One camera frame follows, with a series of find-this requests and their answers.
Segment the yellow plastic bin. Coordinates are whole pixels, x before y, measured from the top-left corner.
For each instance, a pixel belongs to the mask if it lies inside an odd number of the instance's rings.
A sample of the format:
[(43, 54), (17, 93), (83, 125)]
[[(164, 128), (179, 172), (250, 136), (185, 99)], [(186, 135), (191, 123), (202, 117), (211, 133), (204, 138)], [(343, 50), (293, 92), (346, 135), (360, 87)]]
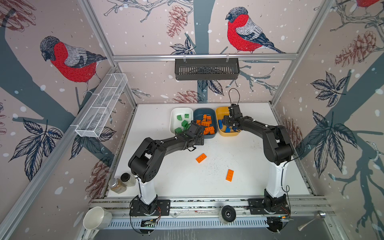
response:
[(223, 122), (223, 128), (221, 130), (219, 129), (218, 133), (223, 137), (235, 137), (240, 133), (240, 130), (233, 127), (227, 127), (224, 124), (224, 116), (228, 116), (228, 115), (229, 115), (228, 107), (218, 107), (216, 109), (217, 122), (218, 120), (222, 120)]

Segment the dark teal plastic bin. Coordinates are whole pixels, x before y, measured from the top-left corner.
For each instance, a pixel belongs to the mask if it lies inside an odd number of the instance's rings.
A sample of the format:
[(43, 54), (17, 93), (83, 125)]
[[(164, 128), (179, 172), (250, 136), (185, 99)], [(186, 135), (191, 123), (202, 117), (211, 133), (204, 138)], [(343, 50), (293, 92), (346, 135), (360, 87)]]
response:
[(204, 129), (206, 127), (214, 127), (214, 135), (204, 135), (205, 139), (212, 139), (218, 132), (218, 122), (216, 118), (216, 113), (213, 109), (210, 108), (199, 108), (194, 110), (194, 122), (202, 126)]

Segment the white plastic bin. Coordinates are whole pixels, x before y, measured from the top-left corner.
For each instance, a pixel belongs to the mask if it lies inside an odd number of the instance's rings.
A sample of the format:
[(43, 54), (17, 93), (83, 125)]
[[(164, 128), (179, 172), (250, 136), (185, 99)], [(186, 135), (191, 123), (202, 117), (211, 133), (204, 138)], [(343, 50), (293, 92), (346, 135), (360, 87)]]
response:
[(188, 124), (190, 124), (193, 121), (193, 110), (191, 108), (183, 107), (183, 108), (174, 108), (171, 111), (171, 118), (170, 118), (170, 131), (172, 134), (175, 134), (176, 128), (181, 128), (184, 130), (184, 127), (182, 127), (181, 123), (182, 121), (187, 121)]

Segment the orange lego brick lone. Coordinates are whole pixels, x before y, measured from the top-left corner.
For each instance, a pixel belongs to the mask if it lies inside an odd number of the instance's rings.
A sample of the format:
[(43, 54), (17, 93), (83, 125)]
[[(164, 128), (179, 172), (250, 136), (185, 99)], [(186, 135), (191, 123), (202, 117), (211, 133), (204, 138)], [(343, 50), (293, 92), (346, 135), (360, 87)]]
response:
[(228, 169), (227, 175), (226, 175), (226, 181), (232, 182), (234, 176), (234, 171), (231, 169)]

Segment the green lego brick lone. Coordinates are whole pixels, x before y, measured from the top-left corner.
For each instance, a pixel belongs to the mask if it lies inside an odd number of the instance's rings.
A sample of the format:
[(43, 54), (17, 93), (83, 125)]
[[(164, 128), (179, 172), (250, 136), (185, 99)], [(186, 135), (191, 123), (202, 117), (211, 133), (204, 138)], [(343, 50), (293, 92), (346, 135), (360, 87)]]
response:
[(175, 129), (175, 133), (176, 134), (180, 134), (180, 133), (182, 133), (183, 132), (183, 130), (181, 129), (181, 128), (176, 128)]

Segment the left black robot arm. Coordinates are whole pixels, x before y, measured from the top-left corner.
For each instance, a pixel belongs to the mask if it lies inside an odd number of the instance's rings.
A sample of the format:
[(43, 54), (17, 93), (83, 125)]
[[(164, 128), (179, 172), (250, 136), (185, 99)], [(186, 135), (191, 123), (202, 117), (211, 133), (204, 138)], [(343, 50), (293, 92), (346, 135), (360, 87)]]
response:
[(139, 203), (150, 214), (157, 207), (158, 195), (153, 179), (158, 174), (165, 156), (177, 151), (196, 149), (204, 145), (204, 128), (191, 122), (186, 130), (174, 137), (164, 140), (145, 138), (133, 156), (128, 167), (132, 174), (139, 179)]

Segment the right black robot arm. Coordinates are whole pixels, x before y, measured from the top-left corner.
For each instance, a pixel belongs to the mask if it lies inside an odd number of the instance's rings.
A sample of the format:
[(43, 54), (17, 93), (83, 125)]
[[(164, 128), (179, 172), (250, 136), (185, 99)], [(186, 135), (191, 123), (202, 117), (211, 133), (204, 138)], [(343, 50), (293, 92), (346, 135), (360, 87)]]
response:
[(229, 114), (224, 116), (224, 125), (252, 133), (263, 140), (263, 151), (271, 163), (269, 180), (264, 193), (264, 208), (274, 213), (287, 204), (286, 168), (292, 161), (295, 148), (284, 126), (271, 126), (243, 116), (240, 106), (231, 104)]

